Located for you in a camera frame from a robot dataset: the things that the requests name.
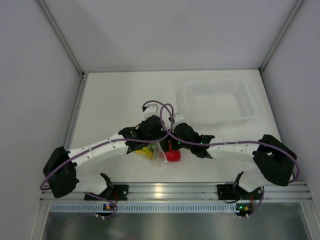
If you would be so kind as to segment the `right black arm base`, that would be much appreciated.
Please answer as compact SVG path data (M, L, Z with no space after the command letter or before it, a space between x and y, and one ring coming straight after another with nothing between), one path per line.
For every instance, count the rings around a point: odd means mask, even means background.
M218 184L217 194L219 200L231 203L247 198L247 192L233 184Z

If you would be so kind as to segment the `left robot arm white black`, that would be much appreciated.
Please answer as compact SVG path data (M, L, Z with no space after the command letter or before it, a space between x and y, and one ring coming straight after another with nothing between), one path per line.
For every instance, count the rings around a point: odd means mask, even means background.
M48 184L47 190L55 198L62 198L76 191L85 193L87 198L107 200L114 190L111 179L103 172L90 175L87 172L89 167L113 157L142 150L163 137L160 118L151 115L138 126L125 127L100 142L76 149L57 147L42 170L44 182Z

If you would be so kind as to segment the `red fake dragon fruit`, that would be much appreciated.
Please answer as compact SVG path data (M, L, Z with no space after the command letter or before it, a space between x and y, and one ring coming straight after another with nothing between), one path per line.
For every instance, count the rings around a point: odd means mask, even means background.
M171 141L168 142L167 150L164 153L167 161L170 163L176 163L181 160L181 152L179 150L172 149Z

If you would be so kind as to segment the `clear zip top bag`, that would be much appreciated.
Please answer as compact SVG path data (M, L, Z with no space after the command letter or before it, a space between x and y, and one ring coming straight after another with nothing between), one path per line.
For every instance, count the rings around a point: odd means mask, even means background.
M153 151L153 158L152 159L148 159L147 157L144 157L144 156L136 154L136 153L135 154L140 156L140 157L145 158L146 160L148 160L153 165L162 165L162 164L167 164L168 163L166 155L165 155L165 152L162 149L162 147L161 147L159 142L150 143L149 145L144 146L144 147L147 147L147 148L149 148L150 150Z

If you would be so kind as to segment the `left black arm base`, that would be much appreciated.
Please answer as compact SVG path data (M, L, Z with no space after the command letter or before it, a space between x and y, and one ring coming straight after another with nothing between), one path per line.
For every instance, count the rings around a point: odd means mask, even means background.
M127 201L129 186L127 184L114 184L112 187L104 186L92 187L90 193L109 201Z

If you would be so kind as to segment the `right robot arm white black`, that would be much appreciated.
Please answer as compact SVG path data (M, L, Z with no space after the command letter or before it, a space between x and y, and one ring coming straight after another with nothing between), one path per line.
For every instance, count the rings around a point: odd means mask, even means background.
M165 150L189 150L200 159L253 164L253 168L241 170L234 181L233 192L240 199L266 184L286 187L295 179L293 171L297 155L270 134L257 141L227 141L214 135L198 134L183 122L174 127L162 145Z

